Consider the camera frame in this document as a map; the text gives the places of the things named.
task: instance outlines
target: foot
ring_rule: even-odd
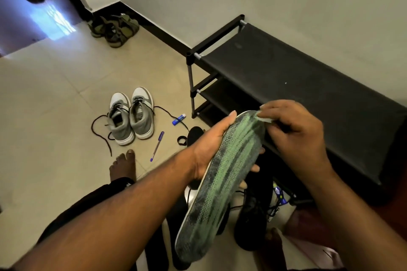
[[[129,149],[126,155],[123,153],[116,158],[109,168],[110,182],[122,177],[128,177],[135,182],[135,154]]]

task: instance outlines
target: shoe insole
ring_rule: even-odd
[[[253,110],[240,114],[224,134],[177,235],[182,261],[197,261],[208,252],[233,193],[258,157],[264,134],[264,123]]]

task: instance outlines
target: pen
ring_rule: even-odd
[[[153,155],[151,156],[150,162],[153,161],[155,153],[157,152],[158,146],[160,145],[160,142],[161,142],[163,136],[164,136],[164,131],[162,131],[160,133],[160,136],[158,137],[158,144],[155,146],[155,149],[154,149]]]

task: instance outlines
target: right hand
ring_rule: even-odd
[[[270,101],[260,107],[261,118],[278,120],[290,127],[284,133],[277,123],[266,128],[282,159],[306,185],[333,174],[323,139],[323,124],[303,105],[293,100]]]

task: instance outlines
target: blue glue stick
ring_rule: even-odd
[[[185,117],[186,117],[186,114],[180,115],[177,119],[175,119],[175,120],[173,121],[173,125],[179,124],[181,120],[185,119]]]

